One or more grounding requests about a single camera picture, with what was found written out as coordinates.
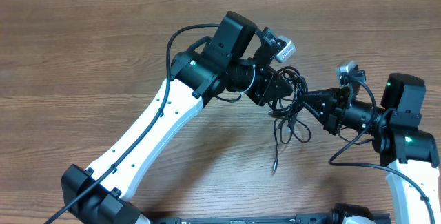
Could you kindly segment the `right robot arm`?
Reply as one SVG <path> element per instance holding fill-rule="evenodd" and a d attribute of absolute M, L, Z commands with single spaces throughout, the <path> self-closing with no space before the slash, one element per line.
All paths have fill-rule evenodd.
<path fill-rule="evenodd" d="M 419 128 L 424 81 L 409 74 L 390 74 L 381 102 L 372 99 L 365 103 L 356 99 L 359 88 L 371 92 L 363 72 L 343 72 L 339 80 L 339 88 L 308 92 L 301 102 L 332 135 L 342 128 L 355 130 L 358 136 L 371 135 L 380 162 L 338 162 L 336 159 L 357 143 L 353 138 L 329 164 L 384 171 L 397 223 L 439 223 L 440 157 L 434 136 Z"/>

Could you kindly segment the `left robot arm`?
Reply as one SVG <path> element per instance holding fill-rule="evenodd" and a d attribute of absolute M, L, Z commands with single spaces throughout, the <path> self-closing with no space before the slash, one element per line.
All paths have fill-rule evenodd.
<path fill-rule="evenodd" d="M 63 174 L 63 211 L 82 223 L 146 223 L 131 199 L 175 134 L 224 91 L 259 106 L 289 96 L 290 86 L 271 62 L 284 63 L 295 51 L 291 39 L 228 12 L 213 36 L 167 54 L 165 80 L 140 117 L 85 169 L 71 165 Z"/>

